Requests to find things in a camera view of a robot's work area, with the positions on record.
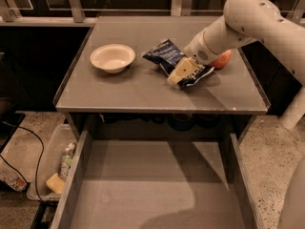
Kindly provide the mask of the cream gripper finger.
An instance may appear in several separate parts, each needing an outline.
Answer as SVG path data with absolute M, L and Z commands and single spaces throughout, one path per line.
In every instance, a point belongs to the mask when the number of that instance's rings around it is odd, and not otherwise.
M 195 60 L 190 57 L 183 57 L 176 65 L 175 69 L 168 76 L 167 82 L 170 85 L 176 85 L 182 79 L 194 73 L 196 67 L 197 63 Z

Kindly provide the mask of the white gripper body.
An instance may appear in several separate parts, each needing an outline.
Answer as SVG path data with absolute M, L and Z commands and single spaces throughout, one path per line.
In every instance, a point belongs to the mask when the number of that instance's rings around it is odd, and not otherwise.
M 183 53 L 199 64 L 209 65 L 216 60 L 217 55 L 211 51 L 204 39 L 205 31 L 199 32 L 191 42 L 184 47 Z

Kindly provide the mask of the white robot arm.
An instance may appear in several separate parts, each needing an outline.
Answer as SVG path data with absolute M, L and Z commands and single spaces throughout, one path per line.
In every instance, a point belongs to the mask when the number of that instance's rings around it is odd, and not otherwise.
M 281 16 L 269 0 L 227 0 L 223 15 L 199 32 L 183 53 L 209 65 L 223 52 L 259 41 L 305 85 L 305 28 Z M 305 159 L 290 180 L 278 229 L 305 229 Z

